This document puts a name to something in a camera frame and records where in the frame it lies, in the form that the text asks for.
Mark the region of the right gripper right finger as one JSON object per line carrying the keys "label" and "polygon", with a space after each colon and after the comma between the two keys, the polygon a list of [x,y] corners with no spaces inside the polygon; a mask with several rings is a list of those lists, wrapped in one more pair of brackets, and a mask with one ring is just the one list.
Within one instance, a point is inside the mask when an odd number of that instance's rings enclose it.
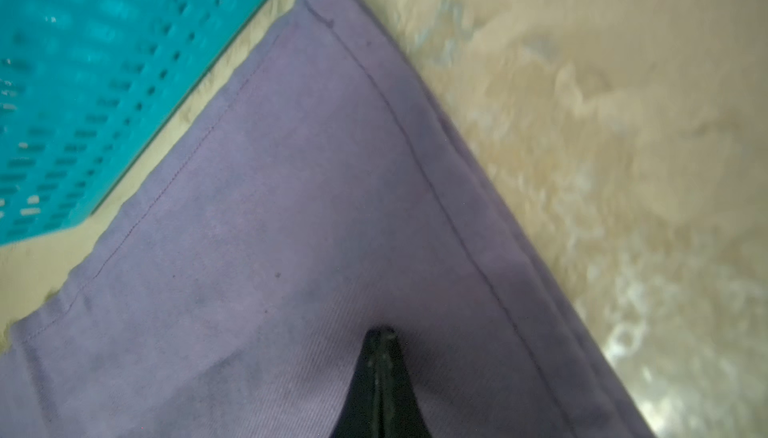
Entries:
{"label": "right gripper right finger", "polygon": [[431,437],[396,332],[380,329],[380,436]]}

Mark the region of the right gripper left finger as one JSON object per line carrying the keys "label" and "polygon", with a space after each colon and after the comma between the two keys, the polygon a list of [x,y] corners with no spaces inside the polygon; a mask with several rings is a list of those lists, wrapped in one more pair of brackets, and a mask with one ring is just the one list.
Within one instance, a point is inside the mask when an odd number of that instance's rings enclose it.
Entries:
{"label": "right gripper left finger", "polygon": [[343,407],[331,432],[333,438],[382,436],[378,374],[381,339],[381,328],[369,330],[364,337]]}

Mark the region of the purple trousers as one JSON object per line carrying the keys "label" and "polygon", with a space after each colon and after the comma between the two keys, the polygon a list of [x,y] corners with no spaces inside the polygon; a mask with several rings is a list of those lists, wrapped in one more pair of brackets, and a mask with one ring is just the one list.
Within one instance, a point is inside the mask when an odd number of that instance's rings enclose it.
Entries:
{"label": "purple trousers", "polygon": [[328,437],[395,336],[399,435],[651,431],[360,0],[296,0],[10,330],[5,437]]}

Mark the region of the teal plastic basket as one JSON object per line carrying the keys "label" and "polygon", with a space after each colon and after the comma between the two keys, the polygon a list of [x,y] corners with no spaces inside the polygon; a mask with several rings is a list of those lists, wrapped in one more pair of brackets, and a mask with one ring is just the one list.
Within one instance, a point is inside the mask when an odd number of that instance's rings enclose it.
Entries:
{"label": "teal plastic basket", "polygon": [[266,0],[1,0],[1,241],[86,220]]}

